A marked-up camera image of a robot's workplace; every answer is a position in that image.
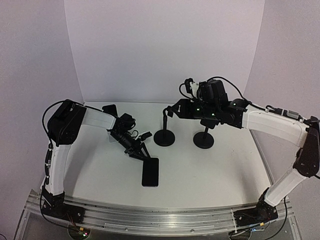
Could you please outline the black phone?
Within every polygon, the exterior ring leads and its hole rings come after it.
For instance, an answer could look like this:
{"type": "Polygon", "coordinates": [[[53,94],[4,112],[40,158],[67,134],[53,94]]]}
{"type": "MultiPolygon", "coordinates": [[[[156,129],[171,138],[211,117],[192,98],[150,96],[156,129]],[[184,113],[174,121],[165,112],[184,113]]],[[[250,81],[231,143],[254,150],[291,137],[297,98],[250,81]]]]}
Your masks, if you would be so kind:
{"type": "Polygon", "coordinates": [[[115,104],[109,104],[109,105],[103,106],[102,111],[114,117],[118,116],[117,106],[115,104]]]}
{"type": "Polygon", "coordinates": [[[201,119],[200,124],[208,129],[214,129],[219,124],[219,121],[214,119],[201,119]]]}
{"type": "Polygon", "coordinates": [[[143,187],[158,187],[159,185],[159,159],[148,158],[143,161],[142,181],[143,187]]]}

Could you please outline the black phone stand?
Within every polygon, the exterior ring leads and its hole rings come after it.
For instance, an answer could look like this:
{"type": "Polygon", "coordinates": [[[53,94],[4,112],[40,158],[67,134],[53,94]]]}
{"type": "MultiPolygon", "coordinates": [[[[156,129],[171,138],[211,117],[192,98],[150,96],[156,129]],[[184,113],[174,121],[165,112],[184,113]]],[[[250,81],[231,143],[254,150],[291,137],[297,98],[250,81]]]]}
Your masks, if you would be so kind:
{"type": "Polygon", "coordinates": [[[176,139],[174,133],[167,129],[167,125],[168,125],[167,113],[169,114],[170,110],[171,110],[171,106],[168,106],[162,111],[162,115],[163,115],[162,129],[158,130],[153,136],[154,142],[161,147],[171,146],[176,139]]]}
{"type": "Polygon", "coordinates": [[[214,145],[214,138],[209,133],[209,128],[205,127],[204,131],[197,132],[193,136],[193,143],[200,149],[210,149],[214,145]]]}

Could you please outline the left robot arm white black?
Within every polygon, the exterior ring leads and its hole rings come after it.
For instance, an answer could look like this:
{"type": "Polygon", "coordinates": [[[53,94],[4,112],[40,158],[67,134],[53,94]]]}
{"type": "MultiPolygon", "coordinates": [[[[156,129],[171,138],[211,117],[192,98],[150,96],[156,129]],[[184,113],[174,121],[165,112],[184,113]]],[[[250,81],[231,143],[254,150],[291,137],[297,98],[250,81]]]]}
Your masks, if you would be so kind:
{"type": "Polygon", "coordinates": [[[63,199],[64,177],[68,154],[71,145],[78,137],[81,126],[91,126],[106,130],[110,136],[121,144],[125,154],[141,160],[143,187],[159,185],[159,159],[150,156],[144,141],[151,137],[150,132],[133,137],[130,133],[136,125],[136,120],[129,114],[118,116],[114,104],[97,109],[66,99],[57,102],[59,106],[48,120],[44,130],[49,139],[48,151],[45,158],[45,179],[42,194],[50,200],[48,210],[57,218],[67,213],[63,199]]]}

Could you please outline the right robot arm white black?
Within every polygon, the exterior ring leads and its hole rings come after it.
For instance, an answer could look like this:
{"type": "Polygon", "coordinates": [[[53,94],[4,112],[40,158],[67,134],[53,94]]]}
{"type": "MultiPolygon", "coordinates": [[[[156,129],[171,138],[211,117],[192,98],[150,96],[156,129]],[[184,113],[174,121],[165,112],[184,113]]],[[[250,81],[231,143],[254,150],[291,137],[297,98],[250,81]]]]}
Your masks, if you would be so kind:
{"type": "Polygon", "coordinates": [[[238,129],[266,133],[286,140],[299,149],[292,167],[271,187],[263,201],[275,207],[293,189],[307,178],[317,177],[320,170],[320,121],[314,116],[306,119],[299,113],[276,108],[261,107],[243,95],[229,100],[224,77],[214,76],[196,83],[188,78],[183,85],[190,96],[184,96],[167,108],[168,116],[200,120],[209,129],[227,124],[238,129]]]}

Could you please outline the clear acrylic phone stand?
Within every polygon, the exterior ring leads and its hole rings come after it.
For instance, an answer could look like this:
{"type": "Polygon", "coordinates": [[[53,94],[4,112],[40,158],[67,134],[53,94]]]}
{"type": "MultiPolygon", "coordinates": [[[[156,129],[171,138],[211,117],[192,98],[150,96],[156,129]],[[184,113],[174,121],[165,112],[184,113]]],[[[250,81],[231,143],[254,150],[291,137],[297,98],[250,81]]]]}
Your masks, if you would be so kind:
{"type": "Polygon", "coordinates": [[[114,138],[114,132],[111,130],[107,130],[107,134],[108,134],[108,141],[110,144],[115,144],[118,142],[118,140],[116,138],[114,138]]]}

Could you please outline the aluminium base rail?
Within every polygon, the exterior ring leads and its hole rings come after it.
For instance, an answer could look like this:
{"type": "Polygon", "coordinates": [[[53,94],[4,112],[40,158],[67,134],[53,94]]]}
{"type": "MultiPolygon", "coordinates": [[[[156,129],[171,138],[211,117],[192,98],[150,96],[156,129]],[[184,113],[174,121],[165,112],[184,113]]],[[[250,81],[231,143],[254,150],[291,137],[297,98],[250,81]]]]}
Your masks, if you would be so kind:
{"type": "Polygon", "coordinates": [[[36,191],[22,211],[16,240],[299,240],[289,200],[276,208],[277,219],[251,223],[252,204],[229,207],[154,208],[100,203],[66,196],[76,216],[57,219],[36,191]]]}

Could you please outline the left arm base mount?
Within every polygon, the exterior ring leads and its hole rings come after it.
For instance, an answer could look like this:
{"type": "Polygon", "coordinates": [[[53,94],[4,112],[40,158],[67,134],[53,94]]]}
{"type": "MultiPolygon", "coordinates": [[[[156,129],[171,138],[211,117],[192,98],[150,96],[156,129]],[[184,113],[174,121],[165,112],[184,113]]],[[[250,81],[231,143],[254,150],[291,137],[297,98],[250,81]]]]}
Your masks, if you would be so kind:
{"type": "Polygon", "coordinates": [[[65,193],[53,195],[46,189],[41,192],[44,200],[40,207],[41,212],[49,217],[70,221],[75,224],[83,222],[85,209],[80,206],[65,203],[65,193]]]}

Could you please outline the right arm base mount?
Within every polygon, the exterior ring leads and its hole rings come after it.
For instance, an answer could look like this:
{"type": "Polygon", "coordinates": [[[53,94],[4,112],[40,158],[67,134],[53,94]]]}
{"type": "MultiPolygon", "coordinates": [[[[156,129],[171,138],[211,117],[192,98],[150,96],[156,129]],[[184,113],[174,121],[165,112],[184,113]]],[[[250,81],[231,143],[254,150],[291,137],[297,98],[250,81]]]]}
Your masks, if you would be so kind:
{"type": "Polygon", "coordinates": [[[278,218],[276,207],[265,202],[266,192],[260,196],[255,207],[237,210],[233,214],[238,227],[267,223],[278,218]]]}

